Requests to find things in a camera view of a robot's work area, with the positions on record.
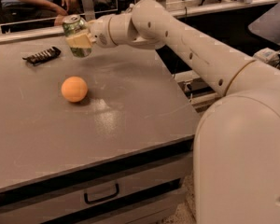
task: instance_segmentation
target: black handle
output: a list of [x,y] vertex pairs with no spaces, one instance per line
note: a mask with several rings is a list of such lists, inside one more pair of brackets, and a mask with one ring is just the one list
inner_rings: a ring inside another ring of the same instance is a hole
[[100,198],[100,199],[97,199],[97,200],[93,200],[93,201],[89,201],[88,200],[88,194],[87,193],[84,193],[84,201],[86,204],[95,204],[95,203],[100,203],[102,201],[106,201],[108,199],[111,199],[111,198],[115,198],[117,195],[119,195],[119,184],[115,184],[115,188],[116,188],[116,192],[110,196],[107,196],[107,197],[104,197],[104,198]]

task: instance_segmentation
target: desk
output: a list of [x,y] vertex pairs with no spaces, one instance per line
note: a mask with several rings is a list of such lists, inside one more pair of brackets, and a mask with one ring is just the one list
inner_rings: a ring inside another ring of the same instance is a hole
[[280,46],[280,2],[253,21],[249,31]]
[[[51,46],[62,51],[53,61],[22,59]],[[80,104],[61,96],[71,76],[89,86]],[[0,223],[149,223],[174,212],[198,121],[155,50],[94,46],[81,59],[63,36],[1,45]],[[109,200],[84,203],[116,184]]]

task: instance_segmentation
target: person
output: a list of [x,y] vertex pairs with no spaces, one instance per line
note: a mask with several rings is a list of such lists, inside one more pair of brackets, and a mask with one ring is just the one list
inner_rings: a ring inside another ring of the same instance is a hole
[[64,16],[77,13],[77,0],[1,0],[11,32],[61,25]]

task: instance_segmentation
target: can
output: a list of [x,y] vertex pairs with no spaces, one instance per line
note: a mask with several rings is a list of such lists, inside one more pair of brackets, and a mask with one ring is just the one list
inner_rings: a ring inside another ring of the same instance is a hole
[[67,44],[69,45],[72,53],[76,57],[86,57],[91,54],[91,42],[71,42],[72,37],[78,35],[87,35],[89,33],[87,23],[79,15],[66,16],[63,19],[63,30],[66,37]]

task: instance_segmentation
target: green can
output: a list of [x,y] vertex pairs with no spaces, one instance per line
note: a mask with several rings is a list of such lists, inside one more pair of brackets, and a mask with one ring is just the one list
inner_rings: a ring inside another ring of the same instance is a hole
[[74,56],[86,57],[91,54],[91,42],[89,41],[88,44],[87,39],[85,39],[89,34],[89,30],[88,24],[84,19],[79,15],[66,16],[63,19],[63,30]]

